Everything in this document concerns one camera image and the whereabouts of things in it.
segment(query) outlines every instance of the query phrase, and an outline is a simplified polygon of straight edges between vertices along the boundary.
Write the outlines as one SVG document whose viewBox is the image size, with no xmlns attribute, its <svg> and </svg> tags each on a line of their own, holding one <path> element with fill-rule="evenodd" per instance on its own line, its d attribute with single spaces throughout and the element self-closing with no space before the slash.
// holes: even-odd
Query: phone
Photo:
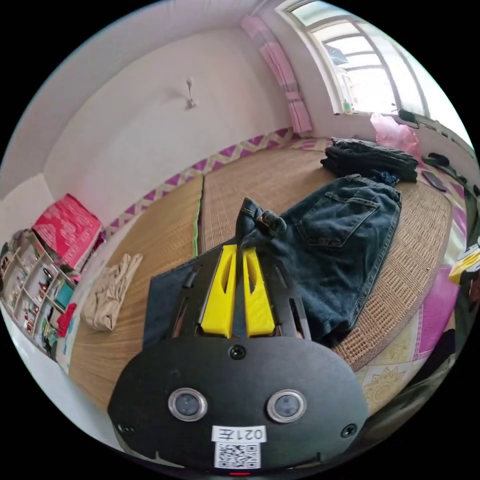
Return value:
<svg viewBox="0 0 480 480">
<path fill-rule="evenodd" d="M 434 188 L 439 190 L 440 192 L 446 192 L 447 187 L 443 184 L 443 182 L 434 175 L 431 171 L 423 171 L 421 173 L 425 178 L 426 181 Z"/>
</svg>

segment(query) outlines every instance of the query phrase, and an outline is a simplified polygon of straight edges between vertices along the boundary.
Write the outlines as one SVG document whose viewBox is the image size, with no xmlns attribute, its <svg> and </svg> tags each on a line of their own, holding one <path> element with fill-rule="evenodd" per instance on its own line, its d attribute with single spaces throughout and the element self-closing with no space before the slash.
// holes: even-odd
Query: woven mat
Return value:
<svg viewBox="0 0 480 480">
<path fill-rule="evenodd" d="M 78 325 L 68 376 L 104 410 L 125 365 L 142 350 L 150 279 L 196 253 L 193 239 L 202 187 L 199 175 L 152 203 L 108 259 L 107 265 L 113 266 L 125 253 L 143 254 L 115 329 L 95 331 L 82 321 Z"/>
<path fill-rule="evenodd" d="M 334 179 L 323 152 L 292 149 L 255 153 L 205 176 L 201 250 L 231 239 L 245 196 L 281 214 Z M 405 327 L 435 279 L 447 248 L 452 205 L 422 183 L 400 183 L 402 210 L 380 275 L 356 327 L 335 349 L 356 371 Z"/>
</svg>

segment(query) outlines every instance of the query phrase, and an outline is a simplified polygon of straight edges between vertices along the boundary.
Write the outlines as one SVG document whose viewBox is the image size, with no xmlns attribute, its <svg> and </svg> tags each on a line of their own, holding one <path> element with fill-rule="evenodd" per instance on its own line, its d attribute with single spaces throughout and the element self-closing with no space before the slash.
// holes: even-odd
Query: black folded clothing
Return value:
<svg viewBox="0 0 480 480">
<path fill-rule="evenodd" d="M 405 182 L 417 181 L 418 162 L 401 150 L 371 141 L 332 138 L 321 164 L 337 177 L 360 174 L 370 178 L 375 172 L 387 172 Z"/>
</svg>

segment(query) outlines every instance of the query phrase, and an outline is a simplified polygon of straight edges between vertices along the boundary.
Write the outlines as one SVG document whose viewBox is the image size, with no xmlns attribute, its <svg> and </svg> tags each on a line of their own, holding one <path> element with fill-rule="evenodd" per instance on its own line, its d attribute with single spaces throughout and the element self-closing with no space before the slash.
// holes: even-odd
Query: pink curtain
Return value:
<svg viewBox="0 0 480 480">
<path fill-rule="evenodd" d="M 278 84 L 285 92 L 293 131 L 297 134 L 310 132 L 312 122 L 309 111 L 300 94 L 299 84 L 289 59 L 274 34 L 257 16 L 245 16 L 241 21 L 241 27 L 257 44 Z"/>
</svg>

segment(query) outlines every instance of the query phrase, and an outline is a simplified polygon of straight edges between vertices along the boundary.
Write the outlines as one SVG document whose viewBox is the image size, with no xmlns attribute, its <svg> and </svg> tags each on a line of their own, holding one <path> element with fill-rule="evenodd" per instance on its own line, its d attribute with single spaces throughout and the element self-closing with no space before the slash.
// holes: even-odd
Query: yellow 3d printed part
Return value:
<svg viewBox="0 0 480 480">
<path fill-rule="evenodd" d="M 275 321 L 262 269 L 254 248 L 248 248 L 243 253 L 243 289 L 247 336 L 258 337 L 273 334 Z"/>
<path fill-rule="evenodd" d="M 234 324 L 237 246 L 224 245 L 201 321 L 208 335 L 232 336 Z"/>
<path fill-rule="evenodd" d="M 455 285 L 462 285 L 473 280 L 480 271 L 480 237 L 477 244 L 471 246 L 457 258 L 448 279 Z"/>
</svg>

